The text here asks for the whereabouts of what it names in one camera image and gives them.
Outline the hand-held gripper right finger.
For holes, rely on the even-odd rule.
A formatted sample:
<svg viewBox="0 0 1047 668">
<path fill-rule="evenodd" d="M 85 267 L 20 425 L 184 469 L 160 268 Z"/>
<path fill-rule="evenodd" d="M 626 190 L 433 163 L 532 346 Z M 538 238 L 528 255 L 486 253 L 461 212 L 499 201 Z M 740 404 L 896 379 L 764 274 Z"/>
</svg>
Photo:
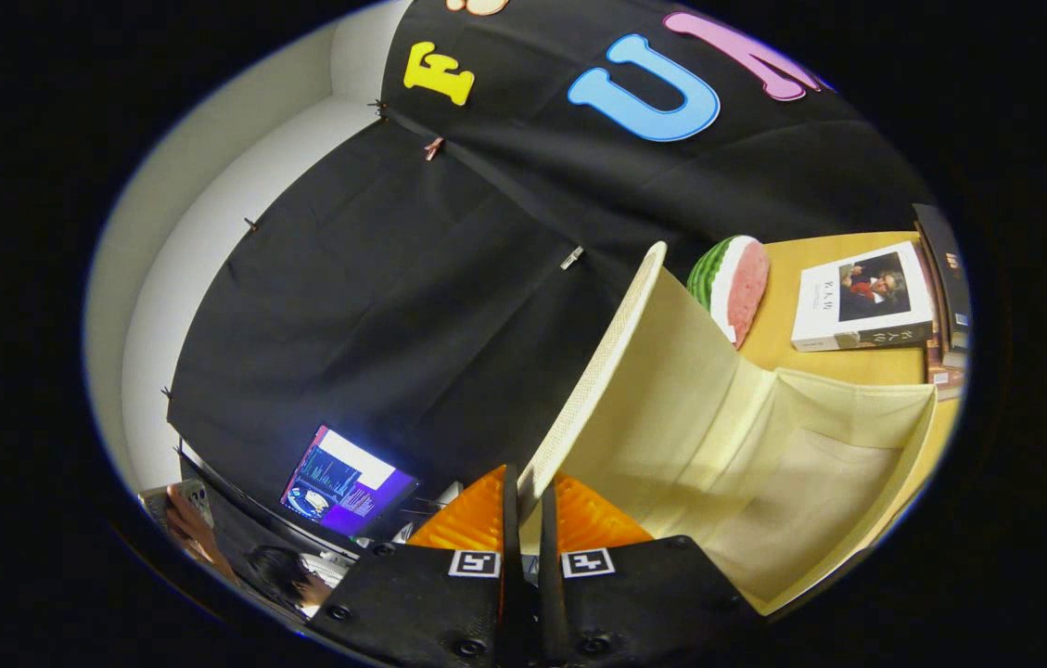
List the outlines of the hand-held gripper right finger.
<svg viewBox="0 0 1047 668">
<path fill-rule="evenodd" d="M 542 667 L 705 667 L 761 616 L 687 535 L 656 538 L 579 478 L 542 495 Z"/>
</svg>

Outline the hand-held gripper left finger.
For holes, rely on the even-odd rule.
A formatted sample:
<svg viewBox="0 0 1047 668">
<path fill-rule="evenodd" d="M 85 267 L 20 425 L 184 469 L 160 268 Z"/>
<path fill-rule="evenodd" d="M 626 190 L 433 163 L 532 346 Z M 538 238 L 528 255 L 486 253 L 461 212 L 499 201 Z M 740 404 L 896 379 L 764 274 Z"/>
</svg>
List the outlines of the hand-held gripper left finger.
<svg viewBox="0 0 1047 668">
<path fill-rule="evenodd" d="M 377 543 L 311 618 L 378 667 L 503 667 L 527 629 L 517 469 L 482 475 L 401 543 Z"/>
</svg>

